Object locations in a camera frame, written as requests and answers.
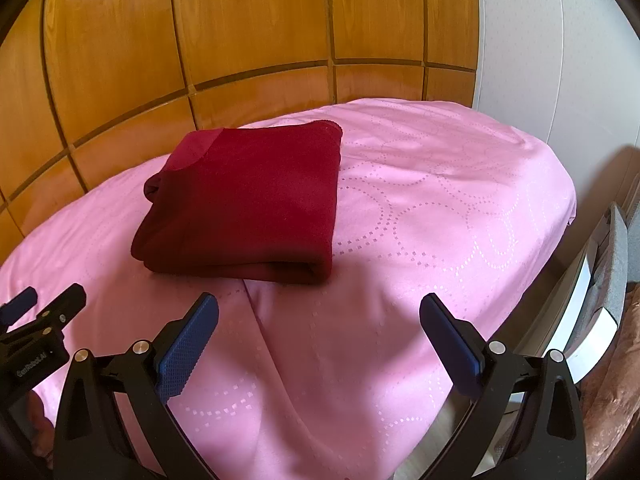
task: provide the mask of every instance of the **mattress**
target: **mattress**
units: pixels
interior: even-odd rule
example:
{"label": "mattress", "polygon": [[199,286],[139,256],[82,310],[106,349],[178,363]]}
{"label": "mattress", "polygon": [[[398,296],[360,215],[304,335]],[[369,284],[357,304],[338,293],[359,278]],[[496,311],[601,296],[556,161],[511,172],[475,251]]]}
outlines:
{"label": "mattress", "polygon": [[[324,285],[145,269],[129,249],[150,208],[143,183],[165,157],[59,211],[0,269],[0,301],[32,285],[42,307],[72,282],[84,286],[87,307],[66,329],[70,352],[123,352],[202,291],[214,294],[220,323],[169,407],[220,478],[388,478],[451,387],[420,328],[420,299],[436,292],[488,338],[575,215],[572,181],[546,144],[460,105],[361,99],[247,127],[318,119],[344,131]],[[65,372],[37,387],[52,419]]]}

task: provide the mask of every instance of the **bed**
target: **bed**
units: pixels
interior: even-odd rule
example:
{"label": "bed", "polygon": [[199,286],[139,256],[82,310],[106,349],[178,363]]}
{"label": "bed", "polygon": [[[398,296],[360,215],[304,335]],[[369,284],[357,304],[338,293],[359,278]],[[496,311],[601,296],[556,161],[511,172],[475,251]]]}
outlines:
{"label": "bed", "polygon": [[[60,210],[0,269],[0,302],[28,285],[40,304],[84,286],[70,352],[122,352],[214,294],[220,323],[170,408],[222,478],[388,478],[450,389],[420,299],[437,292],[488,338],[575,215],[548,146],[461,105],[360,99],[247,127],[316,119],[344,132],[334,271],[322,286],[159,275],[134,260],[150,207],[142,186],[165,157]],[[65,371],[38,388],[52,419]],[[151,465],[125,399],[120,408]]]}

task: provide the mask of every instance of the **wooden wall panel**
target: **wooden wall panel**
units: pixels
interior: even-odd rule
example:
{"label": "wooden wall panel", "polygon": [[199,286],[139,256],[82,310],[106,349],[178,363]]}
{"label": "wooden wall panel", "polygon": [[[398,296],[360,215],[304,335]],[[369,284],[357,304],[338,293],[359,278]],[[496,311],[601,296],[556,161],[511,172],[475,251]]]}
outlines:
{"label": "wooden wall panel", "polygon": [[445,68],[427,69],[427,101],[452,101],[471,108],[476,74]]}
{"label": "wooden wall panel", "polygon": [[175,0],[190,84],[326,59],[324,0]]}
{"label": "wooden wall panel", "polygon": [[82,196],[82,188],[68,158],[41,174],[8,205],[11,216],[27,235],[53,213]]}
{"label": "wooden wall panel", "polygon": [[76,149],[72,157],[92,189],[121,171],[171,153],[195,129],[188,97],[181,97],[106,130]]}
{"label": "wooden wall panel", "polygon": [[0,212],[0,265],[22,241],[22,234],[7,209]]}
{"label": "wooden wall panel", "polygon": [[184,87],[171,0],[46,0],[44,38],[69,142]]}
{"label": "wooden wall panel", "polygon": [[335,57],[422,60],[424,0],[332,0]]}
{"label": "wooden wall panel", "polygon": [[478,31],[478,0],[427,0],[427,62],[476,69]]}
{"label": "wooden wall panel", "polygon": [[0,188],[11,195],[62,150],[40,53],[42,0],[29,0],[0,45]]}
{"label": "wooden wall panel", "polygon": [[318,108],[330,102],[327,67],[301,68],[242,79],[191,97],[199,129],[235,128]]}
{"label": "wooden wall panel", "polygon": [[361,97],[395,97],[419,101],[424,69],[409,65],[338,65],[335,67],[339,103]]}

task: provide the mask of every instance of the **textured blue pad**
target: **textured blue pad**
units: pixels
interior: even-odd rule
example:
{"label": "textured blue pad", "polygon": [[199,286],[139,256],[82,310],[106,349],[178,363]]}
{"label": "textured blue pad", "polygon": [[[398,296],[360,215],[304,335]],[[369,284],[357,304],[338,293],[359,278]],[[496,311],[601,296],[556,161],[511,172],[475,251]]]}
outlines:
{"label": "textured blue pad", "polygon": [[479,399],[481,363],[456,329],[455,318],[443,308],[446,309],[435,294],[426,295],[420,302],[420,324],[456,389],[464,396]]}
{"label": "textured blue pad", "polygon": [[219,315],[216,298],[204,296],[159,362],[156,393],[163,404],[182,392],[218,325]]}
{"label": "textured blue pad", "polygon": [[38,303],[38,293],[32,286],[25,288],[8,303],[0,306],[0,325],[11,326]]}

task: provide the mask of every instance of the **metal pin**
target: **metal pin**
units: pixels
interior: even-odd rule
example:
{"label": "metal pin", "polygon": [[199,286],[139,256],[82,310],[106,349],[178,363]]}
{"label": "metal pin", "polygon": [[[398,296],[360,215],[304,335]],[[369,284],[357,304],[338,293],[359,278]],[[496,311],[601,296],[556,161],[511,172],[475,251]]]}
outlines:
{"label": "metal pin", "polygon": [[84,361],[88,357],[89,357],[89,352],[83,348],[82,350],[78,350],[76,352],[76,355],[75,355],[74,359],[76,361],[78,361],[79,363],[81,363],[82,361]]}
{"label": "metal pin", "polygon": [[503,345],[500,341],[491,341],[489,343],[489,350],[491,350],[491,352],[493,352],[494,354],[504,354],[506,349],[506,346]]}
{"label": "metal pin", "polygon": [[143,354],[149,350],[149,341],[138,341],[133,345],[134,354]]}
{"label": "metal pin", "polygon": [[561,363],[564,360],[564,356],[559,350],[552,350],[549,352],[549,357],[551,357],[556,363]]}

